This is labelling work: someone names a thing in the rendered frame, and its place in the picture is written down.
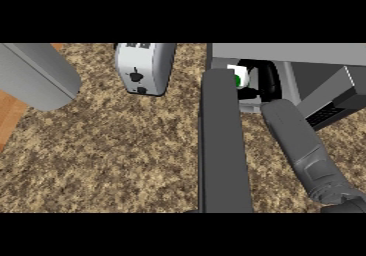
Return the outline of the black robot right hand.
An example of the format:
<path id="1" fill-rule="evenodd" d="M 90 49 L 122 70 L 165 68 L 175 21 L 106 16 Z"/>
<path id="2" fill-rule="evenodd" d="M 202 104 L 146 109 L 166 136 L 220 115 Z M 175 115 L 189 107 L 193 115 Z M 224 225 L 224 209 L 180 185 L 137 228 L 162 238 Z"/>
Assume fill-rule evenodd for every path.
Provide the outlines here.
<path id="1" fill-rule="evenodd" d="M 268 60 L 240 59 L 237 65 L 245 67 L 248 71 L 256 69 L 258 75 L 258 88 L 245 87 L 239 89 L 237 99 L 259 98 L 262 103 L 280 99 L 282 86 L 274 63 Z"/>

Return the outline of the white green milk carton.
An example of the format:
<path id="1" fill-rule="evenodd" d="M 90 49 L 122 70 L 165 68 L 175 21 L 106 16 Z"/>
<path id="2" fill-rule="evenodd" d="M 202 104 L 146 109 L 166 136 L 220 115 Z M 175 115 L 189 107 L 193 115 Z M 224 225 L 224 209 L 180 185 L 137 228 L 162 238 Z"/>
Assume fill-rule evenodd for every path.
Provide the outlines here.
<path id="1" fill-rule="evenodd" d="M 227 65 L 227 68 L 234 71 L 236 88 L 242 89 L 249 85 L 249 72 L 243 66 Z"/>

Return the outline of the silver toaster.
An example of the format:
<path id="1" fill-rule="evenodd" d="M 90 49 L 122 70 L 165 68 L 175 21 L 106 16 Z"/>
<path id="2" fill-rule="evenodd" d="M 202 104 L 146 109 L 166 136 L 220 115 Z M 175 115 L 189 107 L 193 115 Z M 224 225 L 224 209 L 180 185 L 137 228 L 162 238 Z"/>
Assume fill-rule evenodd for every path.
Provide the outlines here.
<path id="1" fill-rule="evenodd" d="M 119 43 L 115 69 L 131 94 L 162 96 L 172 69 L 175 43 Z"/>

